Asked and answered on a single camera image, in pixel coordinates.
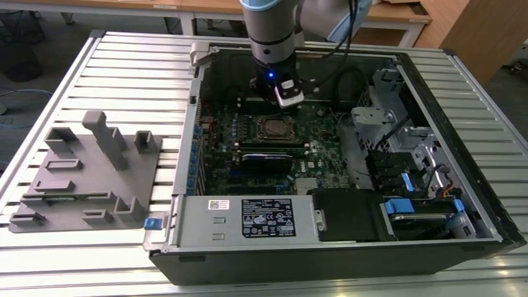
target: circuit board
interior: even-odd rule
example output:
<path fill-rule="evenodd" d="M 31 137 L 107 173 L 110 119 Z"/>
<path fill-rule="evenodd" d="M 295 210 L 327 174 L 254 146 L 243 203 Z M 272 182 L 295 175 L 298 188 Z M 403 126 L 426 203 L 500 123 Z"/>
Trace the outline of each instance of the circuit board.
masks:
<path fill-rule="evenodd" d="M 206 194 L 296 194 L 298 178 L 315 178 L 318 187 L 350 187 L 336 119 L 327 112 L 318 103 L 275 114 L 244 114 L 223 106 L 203 117 Z M 242 158 L 260 155 L 288 157 L 287 168 L 278 169 L 282 163 L 274 160 L 272 168 L 240 170 Z"/>

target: robotic arm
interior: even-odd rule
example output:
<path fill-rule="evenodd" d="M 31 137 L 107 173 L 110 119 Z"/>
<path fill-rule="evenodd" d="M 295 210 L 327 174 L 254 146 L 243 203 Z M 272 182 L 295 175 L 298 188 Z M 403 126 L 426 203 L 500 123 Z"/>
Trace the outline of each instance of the robotic arm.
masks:
<path fill-rule="evenodd" d="M 358 3 L 354 31 L 352 8 Z M 364 21 L 372 0 L 240 0 L 251 39 L 258 75 L 254 81 L 263 96 L 282 108 L 304 100 L 296 69 L 294 37 L 304 28 L 335 42 L 352 38 Z"/>

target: motherboard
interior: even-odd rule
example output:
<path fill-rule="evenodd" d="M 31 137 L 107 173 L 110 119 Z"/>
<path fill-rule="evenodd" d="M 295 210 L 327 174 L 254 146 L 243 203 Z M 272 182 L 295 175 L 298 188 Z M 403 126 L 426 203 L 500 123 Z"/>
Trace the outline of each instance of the motherboard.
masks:
<path fill-rule="evenodd" d="M 260 106 L 270 104 L 204 104 L 206 195 L 303 195 L 316 187 L 350 187 L 332 110 L 318 102 L 292 110 Z"/>

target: wire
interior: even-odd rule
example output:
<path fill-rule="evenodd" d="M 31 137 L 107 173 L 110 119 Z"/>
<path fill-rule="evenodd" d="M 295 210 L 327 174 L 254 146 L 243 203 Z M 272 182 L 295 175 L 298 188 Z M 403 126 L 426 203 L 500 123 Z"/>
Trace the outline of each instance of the wire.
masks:
<path fill-rule="evenodd" d="M 367 78 L 367 75 L 364 74 L 364 72 L 362 71 L 362 69 L 359 69 L 356 66 L 350 65 L 347 66 L 347 68 L 344 68 L 335 77 L 334 80 L 334 86 L 332 86 L 332 99 L 336 103 L 339 103 L 342 100 L 339 99 L 339 86 L 343 82 L 343 77 L 347 73 L 351 73 L 352 76 L 352 81 L 354 83 L 356 83 L 359 80 L 362 81 L 362 84 L 364 84 L 364 89 L 362 89 L 362 97 L 366 95 L 366 93 L 370 90 L 370 79 Z"/>
<path fill-rule="evenodd" d="M 343 54 L 343 62 L 339 63 L 338 68 L 328 74 L 328 76 L 322 79 L 322 81 L 316 84 L 316 87 L 319 88 L 324 83 L 327 83 L 327 81 L 330 81 L 330 79 L 332 78 L 334 75 L 336 75 L 336 73 L 339 72 L 339 70 L 342 69 L 343 65 L 346 64 L 347 61 L 347 57 L 348 57 L 348 52 L 350 52 L 350 45 L 352 43 L 352 33 L 354 33 L 354 23 L 356 22 L 356 14 L 358 14 L 358 8 L 359 8 L 359 4 L 358 4 L 359 0 L 354 0 L 354 5 L 352 5 L 352 0 L 348 0 L 348 9 L 350 9 L 350 28 L 348 28 L 348 32 L 347 32 L 347 48 L 346 48 L 346 53 Z"/>
<path fill-rule="evenodd" d="M 447 175 L 447 173 L 444 174 L 444 177 L 450 181 L 450 184 L 447 185 L 446 189 L 443 189 L 443 191 L 440 192 L 439 197 L 444 197 L 446 198 L 448 192 L 455 188 L 455 181 L 452 180 L 450 175 Z"/>
<path fill-rule="evenodd" d="M 435 177 L 435 172 L 442 167 L 446 167 L 446 164 L 443 164 L 443 163 L 436 164 L 436 166 L 432 168 L 432 171 L 431 171 L 431 173 L 428 175 L 428 179 L 426 180 L 426 187 L 424 187 L 424 190 L 423 190 L 423 198 L 424 199 L 428 198 L 430 186 L 431 186 L 432 178 Z"/>
<path fill-rule="evenodd" d="M 8 92 L 0 94 L 0 97 L 3 97 L 6 95 L 10 95 L 10 94 L 14 94 L 14 93 L 19 93 L 19 92 L 46 93 L 47 95 L 50 95 L 50 97 L 54 96 L 54 93 L 51 93 L 50 91 L 39 90 L 36 88 L 27 88 L 27 89 L 23 89 L 23 90 L 11 90 L 10 88 L 4 88 L 4 87 L 0 87 L 0 88 L 4 89 L 4 90 L 10 90 Z M 30 126 L 11 126 L 11 125 L 0 124 L 0 127 L 11 128 L 11 129 L 23 129 L 23 128 L 34 127 L 34 125 L 30 125 Z"/>
<path fill-rule="evenodd" d="M 380 141 L 376 143 L 376 146 L 374 147 L 374 150 L 378 150 L 378 148 L 380 147 L 380 145 L 386 142 L 387 139 L 391 138 L 392 135 L 395 135 L 395 133 L 402 129 L 402 127 L 404 126 L 404 124 L 407 123 L 407 121 L 411 119 L 411 115 L 407 114 L 407 116 L 402 119 L 400 122 L 398 122 L 396 126 L 394 127 L 394 129 L 386 134 L 384 137 L 382 137 Z"/>
<path fill-rule="evenodd" d="M 54 96 L 54 93 L 52 93 L 52 92 L 46 91 L 46 90 L 39 90 L 39 89 L 36 89 L 36 88 L 27 88 L 27 89 L 23 89 L 23 90 L 11 90 L 11 89 L 4 88 L 4 87 L 0 87 L 0 88 L 4 89 L 4 90 L 8 90 L 8 92 L 0 94 L 0 97 L 2 97 L 2 96 L 6 96 L 6 95 L 8 95 L 8 94 L 19 93 L 19 92 L 46 93 L 46 94 L 48 94 L 50 96 Z"/>
<path fill-rule="evenodd" d="M 0 124 L 0 127 L 12 128 L 12 129 L 23 129 L 23 128 L 34 127 L 34 125 L 28 125 L 28 126 L 11 126 L 11 125 Z"/>
<path fill-rule="evenodd" d="M 344 42 L 347 41 L 348 36 L 354 33 L 354 22 L 351 23 L 351 25 L 348 26 L 348 30 L 347 30 L 347 35 L 343 37 L 343 39 L 340 40 L 340 42 L 338 43 L 336 47 L 332 49 L 332 51 L 330 51 L 328 53 L 326 53 L 320 59 L 326 59 L 328 57 L 331 57 L 342 48 Z"/>

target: black cable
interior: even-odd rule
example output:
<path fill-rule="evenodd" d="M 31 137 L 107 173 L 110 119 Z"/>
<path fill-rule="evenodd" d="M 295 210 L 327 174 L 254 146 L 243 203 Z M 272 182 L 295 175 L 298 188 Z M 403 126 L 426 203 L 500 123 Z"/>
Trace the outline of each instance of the black cable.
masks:
<path fill-rule="evenodd" d="M 342 69 L 343 65 L 346 64 L 347 57 L 348 57 L 348 52 L 350 52 L 350 46 L 351 46 L 351 43 L 352 43 L 354 23 L 356 22 L 358 8 L 359 8 L 359 0 L 354 0 L 354 4 L 352 4 L 352 0 L 348 0 L 350 28 L 348 28 L 348 32 L 347 32 L 348 41 L 347 41 L 346 53 L 343 54 L 343 62 L 339 63 L 339 66 L 338 66 L 336 70 L 334 70 L 328 74 L 328 76 L 324 79 L 322 79 L 319 81 L 319 83 L 315 85 L 318 88 L 332 78 L 334 75 L 336 75 L 336 73 Z"/>
<path fill-rule="evenodd" d="M 370 89 L 370 79 L 367 78 L 367 75 L 364 74 L 364 72 L 362 71 L 362 69 L 359 69 L 356 66 L 350 65 L 347 66 L 347 68 L 344 68 L 335 77 L 334 80 L 334 84 L 332 84 L 332 99 L 335 101 L 335 103 L 342 102 L 342 100 L 339 99 L 339 86 L 342 85 L 343 82 L 343 77 L 347 73 L 351 73 L 354 76 L 354 83 L 356 83 L 358 81 L 360 81 L 362 84 L 364 84 L 364 88 L 362 88 L 362 92 L 360 94 L 364 94 L 364 92 L 368 91 Z"/>
<path fill-rule="evenodd" d="M 426 187 L 423 188 L 423 198 L 426 199 L 428 197 L 428 193 L 430 193 L 430 186 L 431 186 L 431 182 L 432 182 L 432 178 L 435 177 L 435 172 L 436 170 L 439 170 L 442 167 L 444 167 L 446 164 L 439 163 L 436 164 L 436 166 L 432 168 L 432 171 L 428 175 L 428 179 L 426 180 Z"/>
<path fill-rule="evenodd" d="M 391 138 L 392 135 L 395 135 L 395 133 L 402 129 L 402 127 L 404 126 L 404 124 L 407 123 L 407 121 L 411 119 L 411 115 L 407 114 L 407 116 L 402 119 L 400 122 L 398 122 L 396 126 L 394 127 L 394 129 L 386 134 L 384 137 L 382 137 L 380 141 L 376 143 L 376 146 L 374 147 L 374 150 L 378 150 L 378 148 L 380 147 L 380 145 L 384 143 L 384 141 L 387 139 Z"/>

